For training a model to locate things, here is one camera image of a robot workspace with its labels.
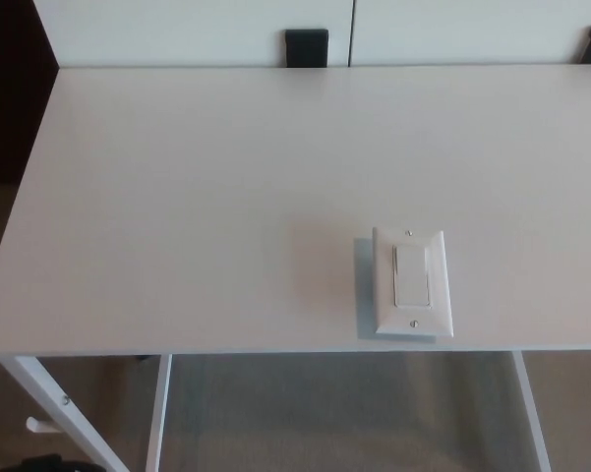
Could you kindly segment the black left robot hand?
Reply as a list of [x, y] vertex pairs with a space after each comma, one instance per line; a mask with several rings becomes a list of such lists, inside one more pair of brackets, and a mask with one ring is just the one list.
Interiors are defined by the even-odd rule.
[[48, 454], [23, 459], [15, 465], [1, 468], [3, 472], [87, 472], [104, 471], [104, 468], [80, 460], [63, 459], [58, 454]]

